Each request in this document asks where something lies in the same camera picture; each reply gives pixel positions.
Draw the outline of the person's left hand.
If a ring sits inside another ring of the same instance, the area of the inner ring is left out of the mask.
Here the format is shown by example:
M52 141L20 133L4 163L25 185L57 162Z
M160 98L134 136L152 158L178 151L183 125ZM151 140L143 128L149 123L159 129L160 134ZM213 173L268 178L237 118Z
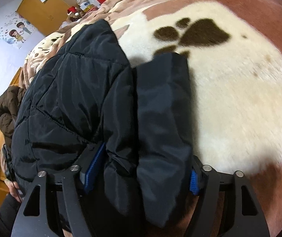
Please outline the person's left hand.
M23 199L19 193L19 185L16 181L10 181L8 179L4 179L4 183L9 189L9 193L14 197L19 203L22 203Z

